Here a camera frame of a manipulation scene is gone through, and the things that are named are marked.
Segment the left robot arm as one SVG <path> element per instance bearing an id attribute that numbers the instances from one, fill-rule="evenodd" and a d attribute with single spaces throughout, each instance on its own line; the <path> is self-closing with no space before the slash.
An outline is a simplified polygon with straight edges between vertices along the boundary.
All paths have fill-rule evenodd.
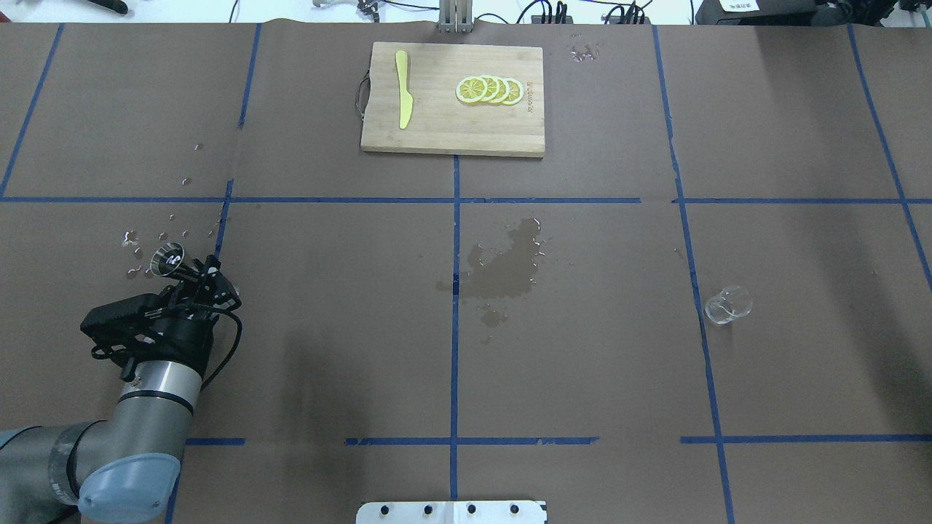
<path id="1" fill-rule="evenodd" d="M 153 255 L 172 283 L 87 312 L 91 356 L 119 368 L 110 420 L 2 432 L 2 521 L 143 523 L 167 509 L 197 401 L 242 341 L 242 299 L 217 255 L 179 243 Z"/>

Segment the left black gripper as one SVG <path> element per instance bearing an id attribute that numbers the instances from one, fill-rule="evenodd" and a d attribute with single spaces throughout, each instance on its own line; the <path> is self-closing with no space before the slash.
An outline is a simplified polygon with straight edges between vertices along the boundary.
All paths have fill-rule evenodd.
<path id="1" fill-rule="evenodd" d="M 189 272 L 166 275 L 177 286 L 166 287 L 159 295 L 143 294 L 127 299 L 131 312 L 129 332 L 135 339 L 127 346 L 133 365 L 153 360 L 179 362 L 197 372 L 206 372 L 212 358 L 214 328 L 222 318 L 236 325 L 230 349 L 213 371 L 221 372 L 230 363 L 242 340 L 242 320 L 235 314 L 242 305 L 237 288 L 226 281 L 221 262 L 215 255 L 197 259 L 197 285 L 214 286 L 207 296 L 183 294 L 191 284 Z"/>

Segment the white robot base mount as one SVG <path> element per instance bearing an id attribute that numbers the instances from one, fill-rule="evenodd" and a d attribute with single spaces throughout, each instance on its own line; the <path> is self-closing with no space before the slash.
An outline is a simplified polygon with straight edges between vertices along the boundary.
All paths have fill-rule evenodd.
<path id="1" fill-rule="evenodd" d="M 544 501 L 373 501 L 356 513 L 356 523 L 547 523 Z"/>

